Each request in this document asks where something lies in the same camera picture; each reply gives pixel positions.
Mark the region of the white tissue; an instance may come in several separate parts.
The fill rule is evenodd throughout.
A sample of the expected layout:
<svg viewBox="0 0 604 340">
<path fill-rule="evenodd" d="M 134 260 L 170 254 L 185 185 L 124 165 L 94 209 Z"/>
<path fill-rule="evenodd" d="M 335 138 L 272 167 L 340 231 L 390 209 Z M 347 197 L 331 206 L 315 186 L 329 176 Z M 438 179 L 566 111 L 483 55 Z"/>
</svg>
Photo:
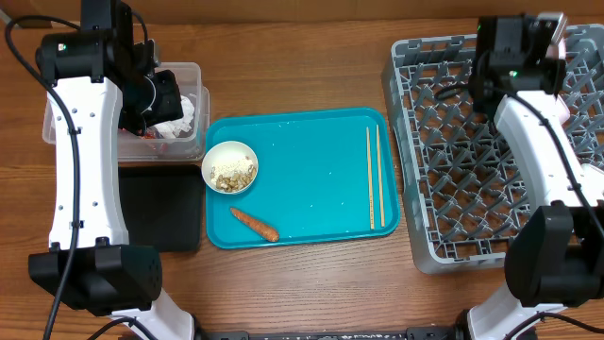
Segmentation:
<svg viewBox="0 0 604 340">
<path fill-rule="evenodd" d="M 183 117 L 174 121 L 159 123 L 151 127 L 151 130 L 164 139 L 175 139 L 192 131 L 194 118 L 194 105 L 186 96 L 180 100 Z"/>
</svg>

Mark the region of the red snack wrapper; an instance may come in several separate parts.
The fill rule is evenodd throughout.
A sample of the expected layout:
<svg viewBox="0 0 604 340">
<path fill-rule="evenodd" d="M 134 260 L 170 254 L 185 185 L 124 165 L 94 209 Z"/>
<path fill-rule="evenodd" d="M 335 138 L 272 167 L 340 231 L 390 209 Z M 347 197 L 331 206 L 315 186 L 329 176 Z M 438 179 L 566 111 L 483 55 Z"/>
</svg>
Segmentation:
<svg viewBox="0 0 604 340">
<path fill-rule="evenodd" d="M 163 143 L 158 143 L 157 139 L 161 137 L 160 133 L 155 129 L 149 128 L 144 135 L 141 137 L 142 140 L 145 140 L 145 144 L 153 149 L 155 152 L 160 153 L 162 148 L 164 147 Z"/>
</svg>

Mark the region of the wooden chopstick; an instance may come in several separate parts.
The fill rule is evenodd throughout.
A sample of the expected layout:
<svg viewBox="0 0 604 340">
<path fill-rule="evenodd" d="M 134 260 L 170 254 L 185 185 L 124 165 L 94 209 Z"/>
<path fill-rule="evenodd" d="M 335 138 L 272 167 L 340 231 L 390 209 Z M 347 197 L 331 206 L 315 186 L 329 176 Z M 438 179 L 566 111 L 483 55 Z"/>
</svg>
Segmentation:
<svg viewBox="0 0 604 340">
<path fill-rule="evenodd" d="M 376 125 L 376 147 L 377 147 L 377 177 L 378 177 L 378 200 L 379 200 L 379 218 L 380 226 L 385 227 L 385 211 L 383 198 L 383 180 L 382 180 L 382 156 L 379 126 Z"/>
<path fill-rule="evenodd" d="M 366 151 L 367 151 L 367 175 L 368 175 L 368 195 L 369 195 L 369 215 L 370 230 L 375 229 L 375 208 L 374 208 L 374 188 L 373 188 L 373 161 L 371 152 L 371 135 L 369 127 L 366 128 Z"/>
</svg>

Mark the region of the white paper cup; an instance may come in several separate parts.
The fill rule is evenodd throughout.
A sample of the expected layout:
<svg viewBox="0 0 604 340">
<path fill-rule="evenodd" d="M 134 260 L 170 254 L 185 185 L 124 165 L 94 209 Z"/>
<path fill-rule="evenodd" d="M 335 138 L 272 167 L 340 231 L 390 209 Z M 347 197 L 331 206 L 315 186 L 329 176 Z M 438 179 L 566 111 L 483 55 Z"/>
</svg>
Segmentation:
<svg viewBox="0 0 604 340">
<path fill-rule="evenodd" d="M 598 167 L 584 163 L 582 166 L 582 171 L 584 173 L 584 177 L 591 182 L 601 182 L 604 180 L 604 171 L 599 169 Z"/>
</svg>

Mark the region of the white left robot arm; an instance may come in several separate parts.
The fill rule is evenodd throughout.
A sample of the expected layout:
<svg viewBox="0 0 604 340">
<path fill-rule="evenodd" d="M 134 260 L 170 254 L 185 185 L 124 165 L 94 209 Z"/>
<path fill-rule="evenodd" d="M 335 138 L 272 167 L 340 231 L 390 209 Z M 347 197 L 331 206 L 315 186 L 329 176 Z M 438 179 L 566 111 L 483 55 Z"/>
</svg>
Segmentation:
<svg viewBox="0 0 604 340">
<path fill-rule="evenodd" d="M 57 197 L 48 249 L 30 278 L 56 305 L 105 316 L 146 339 L 199 339 L 195 317 L 163 290 L 159 253 L 129 241 L 119 195 L 120 130 L 144 135 L 182 117 L 173 73 L 162 71 L 139 20 L 121 1 L 85 1 L 78 25 L 42 39 L 31 74 L 56 127 Z"/>
</svg>

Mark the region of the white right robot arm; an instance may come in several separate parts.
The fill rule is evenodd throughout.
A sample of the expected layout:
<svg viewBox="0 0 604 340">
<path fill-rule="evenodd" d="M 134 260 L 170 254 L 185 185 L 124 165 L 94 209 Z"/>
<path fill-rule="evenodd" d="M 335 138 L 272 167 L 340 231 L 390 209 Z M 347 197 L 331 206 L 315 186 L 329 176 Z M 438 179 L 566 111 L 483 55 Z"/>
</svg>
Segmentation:
<svg viewBox="0 0 604 340">
<path fill-rule="evenodd" d="M 561 12 L 478 20 L 469 93 L 509 146 L 530 218 L 507 250 L 503 285 L 467 313 L 469 339 L 514 339 L 603 297 L 603 172 L 579 162 L 562 127 L 565 26 Z"/>
</svg>

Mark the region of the clear plastic waste bin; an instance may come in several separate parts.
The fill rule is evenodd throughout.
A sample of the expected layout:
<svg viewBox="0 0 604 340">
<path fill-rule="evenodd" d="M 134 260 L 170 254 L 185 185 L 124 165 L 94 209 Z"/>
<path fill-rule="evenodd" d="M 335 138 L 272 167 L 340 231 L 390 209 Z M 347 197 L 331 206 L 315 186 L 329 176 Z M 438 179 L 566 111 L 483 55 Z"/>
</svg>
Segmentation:
<svg viewBox="0 0 604 340">
<path fill-rule="evenodd" d="M 205 147 L 202 133 L 209 121 L 207 91 L 201 84 L 201 70 L 193 62 L 171 63 L 181 96 L 194 105 L 193 129 L 175 139 L 157 139 L 161 152 L 145 144 L 142 136 L 119 129 L 123 106 L 122 87 L 126 82 L 77 76 L 60 79 L 45 87 L 47 94 L 44 125 L 54 130 L 57 161 L 70 163 L 79 153 L 84 166 L 110 169 L 122 161 L 198 161 Z"/>
</svg>

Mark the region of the grey dishwasher rack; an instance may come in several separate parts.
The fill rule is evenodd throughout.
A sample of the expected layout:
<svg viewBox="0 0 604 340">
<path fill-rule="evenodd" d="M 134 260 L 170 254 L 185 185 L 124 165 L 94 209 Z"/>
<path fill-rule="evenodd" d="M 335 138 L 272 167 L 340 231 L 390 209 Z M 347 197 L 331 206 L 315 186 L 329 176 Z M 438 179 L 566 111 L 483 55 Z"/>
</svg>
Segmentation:
<svg viewBox="0 0 604 340">
<path fill-rule="evenodd" d="M 525 185 L 493 123 L 467 93 L 434 95 L 466 81 L 474 35 L 395 42 L 382 74 L 404 180 L 416 267 L 427 274 L 498 268 L 529 220 Z"/>
</svg>

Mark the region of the white bowl with food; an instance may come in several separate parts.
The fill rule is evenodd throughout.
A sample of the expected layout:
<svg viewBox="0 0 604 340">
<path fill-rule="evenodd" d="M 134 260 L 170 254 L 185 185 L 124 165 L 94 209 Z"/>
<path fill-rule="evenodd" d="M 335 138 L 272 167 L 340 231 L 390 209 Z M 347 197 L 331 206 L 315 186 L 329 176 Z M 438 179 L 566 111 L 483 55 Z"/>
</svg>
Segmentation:
<svg viewBox="0 0 604 340">
<path fill-rule="evenodd" d="M 259 172 L 259 160 L 247 144 L 222 142 L 206 153 L 201 172 L 203 180 L 214 192 L 236 195 L 251 187 Z"/>
</svg>

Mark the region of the black plastic tray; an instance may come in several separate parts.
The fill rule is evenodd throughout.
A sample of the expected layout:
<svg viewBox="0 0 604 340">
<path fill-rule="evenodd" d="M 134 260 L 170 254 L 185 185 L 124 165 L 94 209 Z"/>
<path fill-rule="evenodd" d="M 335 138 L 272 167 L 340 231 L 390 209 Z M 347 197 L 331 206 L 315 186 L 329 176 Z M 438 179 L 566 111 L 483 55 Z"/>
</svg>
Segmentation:
<svg viewBox="0 0 604 340">
<path fill-rule="evenodd" d="M 204 187 L 193 164 L 121 167 L 119 194 L 129 243 L 159 252 L 198 250 Z"/>
</svg>

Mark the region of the orange carrot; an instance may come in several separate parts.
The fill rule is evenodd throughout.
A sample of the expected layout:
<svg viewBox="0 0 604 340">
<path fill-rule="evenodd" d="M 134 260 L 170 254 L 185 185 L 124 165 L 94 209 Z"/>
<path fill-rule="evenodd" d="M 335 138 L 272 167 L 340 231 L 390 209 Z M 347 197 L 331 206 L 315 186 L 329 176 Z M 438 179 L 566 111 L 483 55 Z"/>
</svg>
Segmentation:
<svg viewBox="0 0 604 340">
<path fill-rule="evenodd" d="M 230 212 L 237 220 L 256 232 L 264 240 L 272 243 L 279 240 L 279 233 L 273 227 L 234 207 L 230 208 Z"/>
</svg>

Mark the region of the teal serving tray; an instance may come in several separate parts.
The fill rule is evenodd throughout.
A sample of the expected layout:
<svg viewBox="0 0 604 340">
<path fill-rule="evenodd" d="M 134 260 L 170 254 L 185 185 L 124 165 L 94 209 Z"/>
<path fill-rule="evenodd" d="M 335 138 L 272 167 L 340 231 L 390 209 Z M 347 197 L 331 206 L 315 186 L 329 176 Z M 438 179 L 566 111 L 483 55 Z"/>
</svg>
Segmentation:
<svg viewBox="0 0 604 340">
<path fill-rule="evenodd" d="M 385 227 L 380 226 L 376 125 L 380 130 Z M 370 230 L 366 128 L 371 135 L 375 229 Z M 275 228 L 281 246 L 382 237 L 401 217 L 388 127 L 371 108 L 225 118 L 212 124 L 208 148 L 237 141 L 252 148 L 259 172 L 241 194 L 206 191 L 208 238 L 224 249 L 267 247 L 237 220 L 234 207 Z"/>
</svg>

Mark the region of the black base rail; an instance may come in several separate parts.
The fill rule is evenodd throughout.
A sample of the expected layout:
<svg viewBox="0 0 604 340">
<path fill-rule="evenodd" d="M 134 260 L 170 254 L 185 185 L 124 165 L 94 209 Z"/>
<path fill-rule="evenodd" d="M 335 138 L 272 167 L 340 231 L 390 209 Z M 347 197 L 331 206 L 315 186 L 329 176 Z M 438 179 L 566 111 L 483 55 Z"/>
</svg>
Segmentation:
<svg viewBox="0 0 604 340">
<path fill-rule="evenodd" d="M 460 340 L 462 331 L 452 326 L 411 327 L 404 331 L 322 331 L 254 334 L 247 331 L 202 331 L 203 340 Z"/>
</svg>

